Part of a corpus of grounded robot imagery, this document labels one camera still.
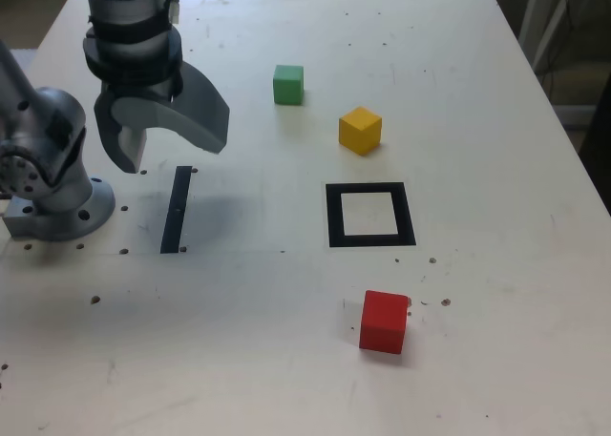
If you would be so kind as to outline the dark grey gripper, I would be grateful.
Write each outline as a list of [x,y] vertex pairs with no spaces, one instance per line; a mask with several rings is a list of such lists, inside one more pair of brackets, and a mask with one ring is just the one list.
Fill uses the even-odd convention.
[[100,140],[124,173],[139,171],[146,131],[152,128],[170,130],[209,153],[218,154],[225,147],[229,107],[210,80],[190,64],[182,63],[179,71],[155,84],[124,83],[116,73],[97,77],[102,84],[95,102]]

